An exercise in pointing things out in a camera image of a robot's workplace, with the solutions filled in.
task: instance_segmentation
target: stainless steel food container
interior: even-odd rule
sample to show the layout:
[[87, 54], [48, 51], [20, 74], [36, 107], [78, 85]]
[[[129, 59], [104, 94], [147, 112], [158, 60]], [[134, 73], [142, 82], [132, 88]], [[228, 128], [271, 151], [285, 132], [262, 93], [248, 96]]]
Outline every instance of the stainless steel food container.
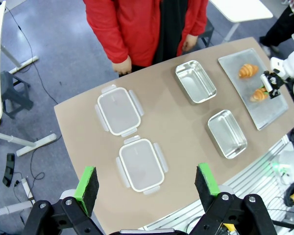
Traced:
[[222, 110], [208, 120], [212, 141], [222, 156], [233, 159], [247, 147], [247, 140], [229, 110]]
[[199, 104], [216, 96], [217, 89], [196, 60], [175, 69], [176, 80], [191, 104]]

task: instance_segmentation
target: red jacket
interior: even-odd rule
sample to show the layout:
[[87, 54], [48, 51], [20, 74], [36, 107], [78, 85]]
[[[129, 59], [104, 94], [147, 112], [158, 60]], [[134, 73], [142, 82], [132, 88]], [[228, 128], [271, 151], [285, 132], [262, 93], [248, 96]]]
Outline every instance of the red jacket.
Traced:
[[[132, 64], [150, 66], [157, 50], [161, 0], [84, 0], [87, 21], [113, 63], [129, 55]], [[177, 56], [188, 34], [205, 31], [208, 0], [188, 0]]]

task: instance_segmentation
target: screw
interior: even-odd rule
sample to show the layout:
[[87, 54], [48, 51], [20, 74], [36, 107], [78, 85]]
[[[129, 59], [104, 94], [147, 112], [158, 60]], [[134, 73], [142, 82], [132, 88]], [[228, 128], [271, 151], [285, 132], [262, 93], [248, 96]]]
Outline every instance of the screw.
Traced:
[[250, 201], [250, 202], [256, 202], [256, 198], [254, 198], [254, 197], [249, 197], [249, 201]]
[[72, 204], [72, 200], [71, 200], [71, 199], [67, 200], [67, 201], [65, 202], [65, 204], [69, 206], [70, 204]]
[[222, 200], [224, 200], [224, 201], [229, 200], [229, 196], [226, 194], [222, 195]]

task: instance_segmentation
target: jacket sleeve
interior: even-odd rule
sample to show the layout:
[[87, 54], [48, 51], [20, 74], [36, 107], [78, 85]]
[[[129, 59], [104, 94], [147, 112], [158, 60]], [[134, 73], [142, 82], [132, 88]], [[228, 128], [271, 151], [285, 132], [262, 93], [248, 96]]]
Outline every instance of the jacket sleeve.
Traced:
[[87, 22], [113, 63], [127, 59], [128, 49], [124, 44], [117, 12], [112, 0], [84, 0]]
[[202, 34], [203, 32], [205, 32], [205, 27], [207, 24], [207, 16], [206, 16], [207, 5], [208, 5], [208, 0], [201, 0], [200, 9], [198, 11], [195, 24], [190, 32], [190, 34], [193, 36], [198, 36]]

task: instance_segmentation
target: green tape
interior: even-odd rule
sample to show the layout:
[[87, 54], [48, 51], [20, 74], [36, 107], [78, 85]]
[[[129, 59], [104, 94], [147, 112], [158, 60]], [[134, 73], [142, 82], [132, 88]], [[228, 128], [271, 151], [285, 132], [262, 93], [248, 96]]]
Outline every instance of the green tape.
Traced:
[[220, 193], [218, 184], [210, 170], [210, 167], [207, 163], [198, 164], [199, 169], [202, 172], [202, 175], [205, 178], [206, 184], [208, 186], [209, 192], [213, 196], [217, 196]]
[[89, 213], [84, 202], [84, 194], [94, 170], [95, 168], [93, 166], [85, 167], [82, 178], [80, 179], [74, 194], [74, 198], [77, 200], [77, 202], [80, 204], [86, 214]]

